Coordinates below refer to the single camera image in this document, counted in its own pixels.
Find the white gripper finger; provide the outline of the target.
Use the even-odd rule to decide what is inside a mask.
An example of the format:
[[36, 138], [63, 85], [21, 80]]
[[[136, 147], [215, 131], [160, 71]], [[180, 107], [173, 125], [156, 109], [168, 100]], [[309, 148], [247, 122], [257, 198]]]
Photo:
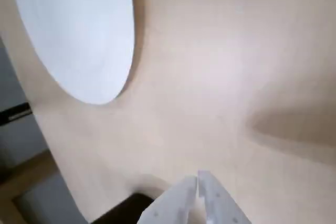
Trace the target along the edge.
[[197, 177], [186, 176], [151, 203], [141, 213], [138, 223], [187, 223], [189, 211], [195, 203], [196, 192]]
[[199, 197], [204, 199], [207, 223], [251, 223], [229, 192], [211, 172], [205, 170], [198, 172], [198, 193]]

